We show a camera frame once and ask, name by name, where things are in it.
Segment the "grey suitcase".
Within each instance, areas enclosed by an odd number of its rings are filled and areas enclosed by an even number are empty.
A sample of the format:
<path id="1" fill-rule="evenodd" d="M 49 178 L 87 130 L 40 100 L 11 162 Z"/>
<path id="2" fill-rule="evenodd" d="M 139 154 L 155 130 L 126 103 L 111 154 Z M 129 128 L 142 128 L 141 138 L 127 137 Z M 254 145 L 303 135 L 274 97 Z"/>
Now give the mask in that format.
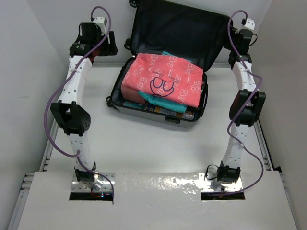
<path id="1" fill-rule="evenodd" d="M 141 0 L 138 4 L 131 38 L 126 40 L 132 53 L 121 68 L 111 95 L 106 98 L 108 107 L 124 114 L 150 119 L 179 127 L 193 127 L 203 116 L 208 101 L 206 72 L 220 53 L 227 35 L 230 17 L 225 14 L 201 10 L 165 0 Z M 176 117 L 127 106 L 120 90 L 122 81 L 136 56 L 149 53 L 152 56 L 167 52 L 191 61 L 202 69 L 200 105 L 189 110 L 192 119 Z"/>

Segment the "coral printed garment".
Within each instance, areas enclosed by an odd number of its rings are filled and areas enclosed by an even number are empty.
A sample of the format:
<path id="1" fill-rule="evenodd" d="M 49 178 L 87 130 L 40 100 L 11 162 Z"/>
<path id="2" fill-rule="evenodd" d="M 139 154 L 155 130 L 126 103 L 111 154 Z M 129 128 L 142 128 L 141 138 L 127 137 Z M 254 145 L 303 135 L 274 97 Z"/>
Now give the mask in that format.
<path id="1" fill-rule="evenodd" d="M 197 108 L 203 69 L 176 56 L 139 53 L 122 85 L 130 89 Z"/>

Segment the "turquoise shorts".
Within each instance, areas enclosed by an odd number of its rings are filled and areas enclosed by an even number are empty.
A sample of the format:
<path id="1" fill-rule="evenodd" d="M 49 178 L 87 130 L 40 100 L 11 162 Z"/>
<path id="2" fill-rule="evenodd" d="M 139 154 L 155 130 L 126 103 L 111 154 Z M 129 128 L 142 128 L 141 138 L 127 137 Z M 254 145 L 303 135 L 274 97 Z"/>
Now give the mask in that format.
<path id="1" fill-rule="evenodd" d="M 199 90 L 190 89 L 198 68 L 192 62 L 163 53 L 161 55 L 139 53 L 139 67 L 145 67 L 140 77 L 139 94 L 149 103 L 184 113 L 188 106 L 198 106 Z"/>

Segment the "yellow blue snack packet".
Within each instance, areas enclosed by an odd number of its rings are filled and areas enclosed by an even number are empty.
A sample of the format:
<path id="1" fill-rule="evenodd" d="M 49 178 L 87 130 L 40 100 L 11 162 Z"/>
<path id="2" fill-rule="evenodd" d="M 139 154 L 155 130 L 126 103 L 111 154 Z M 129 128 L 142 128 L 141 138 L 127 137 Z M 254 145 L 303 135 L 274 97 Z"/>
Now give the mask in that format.
<path id="1" fill-rule="evenodd" d="M 159 107 L 157 105 L 153 105 L 150 103 L 147 103 L 144 106 L 144 109 L 146 111 L 149 112 L 156 112 L 156 113 L 160 113 L 160 114 L 164 114 L 164 115 L 169 115 L 169 116 L 175 116 L 175 117 L 179 117 L 179 118 L 183 118 L 183 119 L 187 119 L 187 120 L 193 120 L 194 119 L 194 113 L 190 112 L 190 111 L 186 111 L 184 113 L 179 113 L 179 112 L 175 112 L 169 109 L 165 109 L 162 107 Z"/>

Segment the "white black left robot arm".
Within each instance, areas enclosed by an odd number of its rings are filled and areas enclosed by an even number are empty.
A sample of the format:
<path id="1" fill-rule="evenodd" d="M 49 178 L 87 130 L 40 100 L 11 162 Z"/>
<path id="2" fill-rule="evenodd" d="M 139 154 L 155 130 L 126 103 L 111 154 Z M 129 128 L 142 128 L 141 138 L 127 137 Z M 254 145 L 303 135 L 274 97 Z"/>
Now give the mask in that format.
<path id="1" fill-rule="evenodd" d="M 77 181 L 90 190 L 98 190 L 102 177 L 94 173 L 96 163 L 91 156 L 87 136 L 91 117 L 82 107 L 83 91 L 94 58 L 115 55 L 117 49 L 115 42 L 108 40 L 114 38 L 114 33 L 106 28 L 105 17 L 82 22 L 78 30 L 77 39 L 70 47 L 67 83 L 50 110 L 71 143 Z"/>

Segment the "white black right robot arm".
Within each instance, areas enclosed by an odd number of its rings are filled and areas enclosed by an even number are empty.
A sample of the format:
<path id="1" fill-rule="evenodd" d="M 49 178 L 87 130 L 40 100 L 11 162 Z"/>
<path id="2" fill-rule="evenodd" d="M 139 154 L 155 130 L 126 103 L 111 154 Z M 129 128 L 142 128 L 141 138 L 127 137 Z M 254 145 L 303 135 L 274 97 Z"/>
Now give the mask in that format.
<path id="1" fill-rule="evenodd" d="M 230 136 L 226 153 L 217 169 L 217 181 L 221 184 L 236 183 L 241 173 L 241 157 L 247 135 L 259 119 L 266 93 L 260 92 L 252 73 L 252 59 L 248 53 L 252 37 L 251 29 L 228 27 L 230 50 L 229 64 L 236 78 L 238 92 L 230 107 L 227 132 Z"/>

